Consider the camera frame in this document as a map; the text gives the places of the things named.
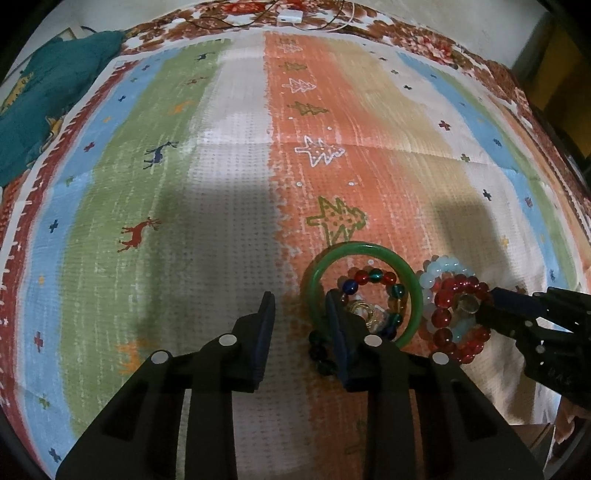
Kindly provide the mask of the person's right hand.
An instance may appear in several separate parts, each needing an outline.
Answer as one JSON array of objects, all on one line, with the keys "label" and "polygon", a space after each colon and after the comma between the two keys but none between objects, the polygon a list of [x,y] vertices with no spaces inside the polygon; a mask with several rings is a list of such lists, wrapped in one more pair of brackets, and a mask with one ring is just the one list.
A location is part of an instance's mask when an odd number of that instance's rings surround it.
[{"label": "person's right hand", "polygon": [[575,419],[591,419],[591,411],[573,404],[566,397],[562,397],[557,411],[554,438],[558,444],[566,441],[574,432]]}]

